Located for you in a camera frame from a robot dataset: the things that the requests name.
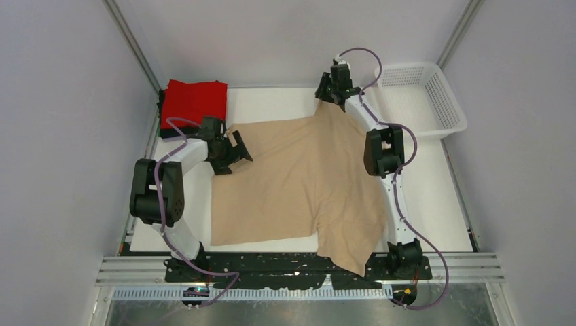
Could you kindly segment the beige t shirt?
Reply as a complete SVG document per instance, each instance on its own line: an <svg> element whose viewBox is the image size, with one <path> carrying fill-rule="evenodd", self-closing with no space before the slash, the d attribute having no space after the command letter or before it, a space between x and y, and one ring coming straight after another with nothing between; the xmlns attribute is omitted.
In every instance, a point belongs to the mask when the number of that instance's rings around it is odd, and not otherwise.
<svg viewBox="0 0 576 326"><path fill-rule="evenodd" d="M252 156L212 179L211 244L317 236L317 253L365 275L388 206L363 164L365 131L337 105L314 115L234 124Z"/></svg>

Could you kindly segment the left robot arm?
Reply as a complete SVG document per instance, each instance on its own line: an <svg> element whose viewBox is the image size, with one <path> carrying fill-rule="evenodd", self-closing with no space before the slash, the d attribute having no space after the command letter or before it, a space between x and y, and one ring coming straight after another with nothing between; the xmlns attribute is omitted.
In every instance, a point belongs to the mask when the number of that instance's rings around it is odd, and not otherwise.
<svg viewBox="0 0 576 326"><path fill-rule="evenodd" d="M181 144L161 158L136 161L132 178L129 211L160 235L171 256L182 261L182 272L192 281L212 275L208 263L199 255L204 247L183 216L185 189L183 178L195 166L207 162L214 175L228 175L231 165L252 161L239 131L230 132L218 117L204 117L193 133L176 125L182 117L169 117L166 123L176 132Z"/></svg>

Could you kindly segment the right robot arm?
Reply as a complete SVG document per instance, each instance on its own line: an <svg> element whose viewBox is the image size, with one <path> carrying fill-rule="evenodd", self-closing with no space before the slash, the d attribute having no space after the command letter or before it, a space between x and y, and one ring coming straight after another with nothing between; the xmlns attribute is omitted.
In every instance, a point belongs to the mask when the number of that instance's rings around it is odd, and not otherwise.
<svg viewBox="0 0 576 326"><path fill-rule="evenodd" d="M333 103L353 116L365 131L363 163L367 173L379 179L390 204L390 230L386 267L395 278L409 278L421 266L424 255L416 232L408 225L401 173L406 163L403 128L384 122L363 98L364 91L353 86L350 66L334 60L324 72L315 92L319 100Z"/></svg>

